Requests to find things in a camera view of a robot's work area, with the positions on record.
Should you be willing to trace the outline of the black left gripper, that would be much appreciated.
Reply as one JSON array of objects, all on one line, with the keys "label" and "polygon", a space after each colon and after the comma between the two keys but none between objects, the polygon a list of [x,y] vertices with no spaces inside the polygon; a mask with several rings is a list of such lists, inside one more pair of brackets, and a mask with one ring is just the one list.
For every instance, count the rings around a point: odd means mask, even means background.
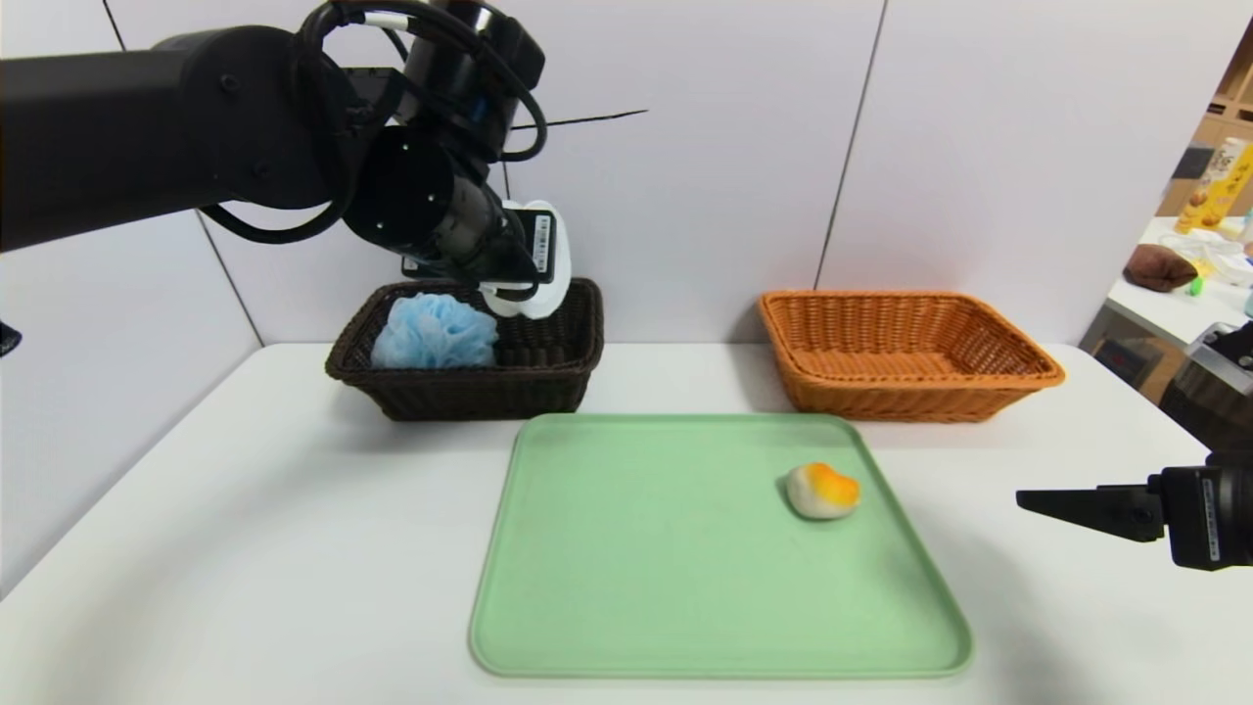
[{"label": "black left gripper", "polygon": [[506,207],[504,260],[495,280],[502,284],[551,284],[555,275],[556,215],[550,209]]}]

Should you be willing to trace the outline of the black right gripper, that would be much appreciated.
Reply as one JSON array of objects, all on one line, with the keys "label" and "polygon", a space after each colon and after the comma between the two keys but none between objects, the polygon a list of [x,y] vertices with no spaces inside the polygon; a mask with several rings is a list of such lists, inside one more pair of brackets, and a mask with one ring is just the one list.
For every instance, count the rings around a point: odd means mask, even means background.
[{"label": "black right gripper", "polygon": [[1024,490],[1015,500],[1039,516],[1126,541],[1162,540],[1168,526],[1172,558],[1182,569],[1252,566],[1249,467],[1167,468],[1141,485]]}]

